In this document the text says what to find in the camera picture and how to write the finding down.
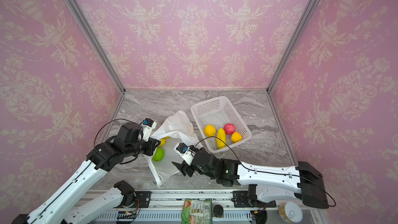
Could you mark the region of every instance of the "robotic arm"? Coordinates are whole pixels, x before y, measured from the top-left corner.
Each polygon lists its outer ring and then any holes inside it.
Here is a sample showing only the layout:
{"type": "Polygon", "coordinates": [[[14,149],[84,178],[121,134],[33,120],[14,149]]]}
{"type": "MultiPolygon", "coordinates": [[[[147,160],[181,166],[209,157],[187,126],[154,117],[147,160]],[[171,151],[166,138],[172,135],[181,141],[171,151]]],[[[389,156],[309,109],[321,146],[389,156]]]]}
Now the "robotic arm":
{"type": "Polygon", "coordinates": [[[155,127],[156,122],[149,118],[143,120],[142,125],[134,122],[122,125],[117,136],[94,147],[72,177],[46,202],[29,215],[20,214],[12,224],[86,224],[108,209],[131,205],[135,199],[134,189],[121,181],[103,196],[70,211],[95,182],[125,157],[152,156],[160,145],[160,141],[149,137],[155,127]]]}
{"type": "Polygon", "coordinates": [[[253,207],[258,207],[255,206],[258,201],[262,203],[297,198],[309,207],[329,207],[322,174],[307,162],[298,162],[298,166],[267,167],[232,159],[218,159],[204,148],[198,149],[184,143],[177,144],[175,150],[184,161],[181,164],[172,163],[184,176],[192,177],[197,171],[226,187],[234,184],[249,185],[248,200],[253,207]]]}

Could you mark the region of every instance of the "pink wall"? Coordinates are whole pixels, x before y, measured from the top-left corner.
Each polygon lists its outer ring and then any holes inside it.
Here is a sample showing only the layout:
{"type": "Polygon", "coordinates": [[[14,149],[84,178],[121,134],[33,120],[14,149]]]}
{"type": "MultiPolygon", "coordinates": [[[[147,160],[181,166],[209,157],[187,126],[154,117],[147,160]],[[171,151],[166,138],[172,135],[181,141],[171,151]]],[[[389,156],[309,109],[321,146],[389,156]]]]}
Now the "pink wall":
{"type": "Polygon", "coordinates": [[[308,0],[77,0],[126,88],[266,88],[308,0]]]}
{"type": "Polygon", "coordinates": [[[397,5],[321,0],[273,94],[337,201],[332,224],[398,222],[397,5]]]}
{"type": "Polygon", "coordinates": [[[0,54],[0,215],[11,223],[70,177],[119,92],[63,0],[2,0],[0,54]]]}

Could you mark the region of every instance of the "white plastic bag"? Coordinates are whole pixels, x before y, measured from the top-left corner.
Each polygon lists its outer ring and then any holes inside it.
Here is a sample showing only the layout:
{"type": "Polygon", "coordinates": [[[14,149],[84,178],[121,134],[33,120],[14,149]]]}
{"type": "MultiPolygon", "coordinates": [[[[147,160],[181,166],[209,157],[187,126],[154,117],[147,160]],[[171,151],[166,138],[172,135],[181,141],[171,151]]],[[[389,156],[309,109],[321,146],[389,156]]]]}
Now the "white plastic bag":
{"type": "MultiPolygon", "coordinates": [[[[166,144],[161,147],[164,149],[164,157],[162,161],[152,161],[153,156],[145,156],[148,161],[149,168],[155,177],[157,186],[161,186],[167,178],[178,173],[178,169],[172,164],[172,162],[182,163],[183,159],[174,151],[176,144],[183,142],[190,146],[199,142],[197,135],[193,131],[192,123],[182,110],[168,117],[159,129],[151,135],[151,138],[157,140],[164,137],[171,138],[166,139],[166,144]]],[[[197,147],[200,149],[203,146],[202,144],[198,144],[197,147]]]]}

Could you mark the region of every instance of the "white lid can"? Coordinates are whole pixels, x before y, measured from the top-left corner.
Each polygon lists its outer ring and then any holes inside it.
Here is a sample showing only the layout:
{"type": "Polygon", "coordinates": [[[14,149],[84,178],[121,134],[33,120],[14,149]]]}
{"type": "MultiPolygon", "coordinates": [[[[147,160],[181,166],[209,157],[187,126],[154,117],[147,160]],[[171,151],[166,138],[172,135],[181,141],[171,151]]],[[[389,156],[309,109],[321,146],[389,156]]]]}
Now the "white lid can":
{"type": "Polygon", "coordinates": [[[302,220],[301,208],[294,202],[285,202],[279,206],[279,215],[288,223],[302,220]]]}

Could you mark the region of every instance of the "white lid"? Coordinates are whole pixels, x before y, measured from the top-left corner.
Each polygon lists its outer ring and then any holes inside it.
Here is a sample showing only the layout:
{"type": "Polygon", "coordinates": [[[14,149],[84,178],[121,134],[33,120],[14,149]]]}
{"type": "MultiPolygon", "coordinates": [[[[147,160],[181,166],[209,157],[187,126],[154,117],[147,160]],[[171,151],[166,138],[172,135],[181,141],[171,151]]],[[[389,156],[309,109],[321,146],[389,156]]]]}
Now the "white lid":
{"type": "Polygon", "coordinates": [[[292,222],[300,222],[302,220],[301,208],[294,202],[286,202],[285,213],[292,222]]]}

